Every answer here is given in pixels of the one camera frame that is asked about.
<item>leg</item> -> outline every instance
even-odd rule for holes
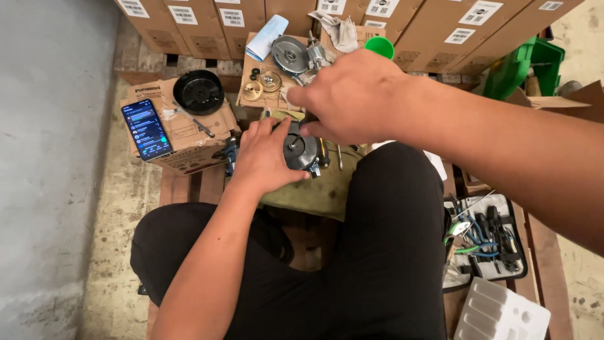
[[[132,269],[156,305],[216,206],[182,203],[147,214],[132,240]],[[251,229],[261,229],[254,219]],[[324,289],[320,273],[300,272],[248,241],[237,307],[225,339],[309,339],[323,332]]]
[[[334,338],[444,339],[442,181],[422,152],[390,143],[362,159],[327,276]]]

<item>stained floor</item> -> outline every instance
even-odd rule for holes
[[[566,49],[562,83],[587,85],[604,79],[604,3],[586,0],[553,26],[554,43]],[[132,233],[138,220],[158,205],[161,170],[129,152],[118,103],[127,84],[117,84],[107,164],[86,285],[81,338],[144,339],[148,298],[137,295],[139,281],[129,265]],[[559,237],[574,338],[604,338],[604,260]]]

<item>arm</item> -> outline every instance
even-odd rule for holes
[[[441,155],[604,255],[602,124],[412,77],[367,50],[339,58],[288,99],[320,120],[302,134],[343,145],[398,140]]]
[[[277,122],[275,118],[254,122],[243,133],[235,173],[166,292],[153,340],[222,339],[227,333],[260,197],[310,176],[287,168],[283,142],[291,120],[272,131]]]

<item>olive green cloth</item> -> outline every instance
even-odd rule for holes
[[[272,110],[271,116],[283,119],[285,114],[282,111],[284,110]],[[299,119],[304,118],[303,113],[288,112]],[[292,209],[344,221],[348,185],[352,173],[356,169],[356,163],[362,158],[362,155],[355,152],[351,147],[342,145],[342,163],[344,167],[343,171],[340,171],[336,145],[327,142],[327,146],[331,164],[329,167],[320,168],[321,175],[319,177],[286,185],[277,191],[264,195],[260,202],[278,208]]]

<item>white label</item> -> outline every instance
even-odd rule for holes
[[[372,0],[365,14],[390,18],[398,4],[399,0]]]
[[[197,25],[197,19],[191,7],[168,6],[177,24]]]
[[[222,22],[224,22],[225,26],[245,27],[243,11],[241,10],[220,8],[220,15],[222,15]]]
[[[367,20],[365,21],[365,26],[384,28],[386,27],[386,23],[381,21]]]
[[[539,9],[544,11],[553,11],[556,8],[560,7],[563,3],[564,2],[560,1],[547,1],[545,4],[541,5]]]
[[[478,0],[459,20],[460,24],[480,26],[503,6],[500,2]]]
[[[456,28],[453,33],[445,40],[450,44],[463,44],[476,30],[469,28]]]
[[[322,10],[327,14],[342,15],[346,6],[346,0],[319,0],[316,10]]]
[[[121,7],[129,16],[139,16],[141,18],[150,18],[149,14],[139,0],[118,0]]]

